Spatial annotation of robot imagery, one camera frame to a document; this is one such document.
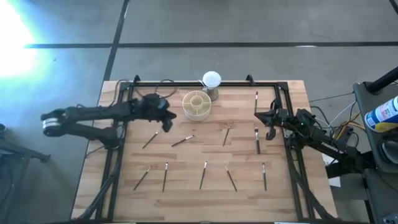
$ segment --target wooden tabletop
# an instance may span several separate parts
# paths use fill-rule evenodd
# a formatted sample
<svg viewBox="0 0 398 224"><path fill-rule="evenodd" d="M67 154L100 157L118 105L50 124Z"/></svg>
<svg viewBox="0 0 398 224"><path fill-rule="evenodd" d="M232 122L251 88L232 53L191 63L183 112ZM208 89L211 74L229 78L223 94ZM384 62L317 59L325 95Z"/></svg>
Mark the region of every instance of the wooden tabletop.
<svg viewBox="0 0 398 224"><path fill-rule="evenodd" d="M294 111L310 109L303 81L288 81ZM108 106L114 97L116 82L104 82L99 105ZM142 94L154 88L140 87ZM161 88L160 94L172 88ZM297 221L290 186L289 170L280 129L266 141L266 128L254 117L254 98L259 92L258 111L269 110L275 98L270 87L221 87L219 98L212 102L209 117L190 121L184 116L182 99L198 88L178 88L168 98L170 111L177 114L168 133L160 133L145 148L143 145L158 131L161 123L129 122L114 221L129 222L272 222ZM233 122L223 147L228 124ZM95 121L105 128L110 120ZM254 127L259 128L261 155L256 154ZM171 145L194 134L178 146ZM89 144L88 152L101 146ZM310 188L327 211L336 216L335 204L321 154L303 150ZM85 159L72 217L78 217L98 193L105 163L104 149ZM203 165L208 161L203 187L199 190ZM162 192L165 163L169 163L165 191ZM267 191L264 190L262 163L266 165ZM237 192L224 169L228 166ZM140 186L134 186L152 166ZM104 215L107 212L106 198Z"/></svg>

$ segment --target spray can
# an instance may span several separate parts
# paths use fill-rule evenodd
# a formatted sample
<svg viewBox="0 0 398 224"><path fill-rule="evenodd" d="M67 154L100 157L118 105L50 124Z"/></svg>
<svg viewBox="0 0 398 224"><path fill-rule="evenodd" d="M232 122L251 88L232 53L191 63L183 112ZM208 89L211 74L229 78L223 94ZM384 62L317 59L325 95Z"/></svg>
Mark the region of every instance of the spray can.
<svg viewBox="0 0 398 224"><path fill-rule="evenodd" d="M378 133L398 127L398 96L368 112L364 120L370 129Z"/></svg>

